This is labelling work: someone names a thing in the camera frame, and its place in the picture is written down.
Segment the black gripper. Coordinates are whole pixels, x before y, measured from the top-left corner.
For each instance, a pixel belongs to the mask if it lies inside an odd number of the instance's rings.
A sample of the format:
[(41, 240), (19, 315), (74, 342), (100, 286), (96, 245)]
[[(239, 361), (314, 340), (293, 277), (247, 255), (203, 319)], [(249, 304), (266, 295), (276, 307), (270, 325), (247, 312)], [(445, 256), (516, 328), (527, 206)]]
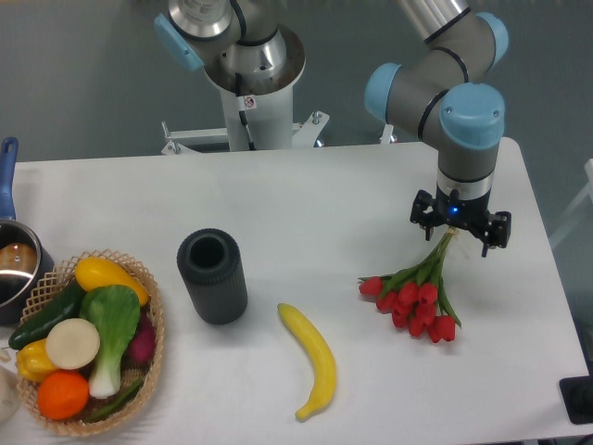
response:
[(410, 221), (424, 231), (426, 241), (430, 241), (434, 229), (443, 224), (480, 235), (481, 257), (485, 258), (490, 249), (506, 248), (511, 237), (511, 213), (489, 213), (489, 199), (490, 192), (476, 199), (462, 200), (457, 195), (447, 196), (440, 188), (436, 189), (436, 198), (419, 190), (412, 202)]

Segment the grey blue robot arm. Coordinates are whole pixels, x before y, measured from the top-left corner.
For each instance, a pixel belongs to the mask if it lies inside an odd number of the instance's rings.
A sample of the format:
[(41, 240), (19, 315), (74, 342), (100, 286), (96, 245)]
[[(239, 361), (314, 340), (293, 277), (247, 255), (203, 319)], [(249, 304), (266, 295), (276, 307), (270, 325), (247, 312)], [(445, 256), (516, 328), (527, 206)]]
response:
[[(511, 215), (488, 210), (505, 103), (481, 77), (504, 56), (509, 35), (495, 16), (464, 1), (404, 1), (427, 45), (416, 65), (387, 63), (365, 86), (376, 119), (414, 134), (438, 154), (436, 191), (421, 191), (410, 219), (431, 232), (447, 224), (484, 249), (505, 248)], [(161, 44), (218, 88), (233, 151), (292, 148), (293, 87), (305, 68), (299, 38), (273, 1), (171, 1), (154, 21)]]

